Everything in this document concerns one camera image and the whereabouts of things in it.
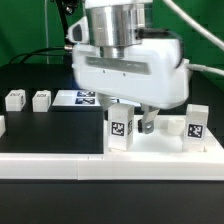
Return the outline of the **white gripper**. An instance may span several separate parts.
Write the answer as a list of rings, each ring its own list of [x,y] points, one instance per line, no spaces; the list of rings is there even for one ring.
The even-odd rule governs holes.
[[[123,58],[114,59],[102,57],[100,49],[89,44],[86,18],[69,27],[68,38],[75,44],[72,68],[76,82],[80,88],[98,93],[104,111],[113,105],[109,96],[145,104],[138,120],[139,133],[154,131],[160,109],[171,109],[187,100],[188,61],[181,55],[178,39],[144,39],[126,47]]]

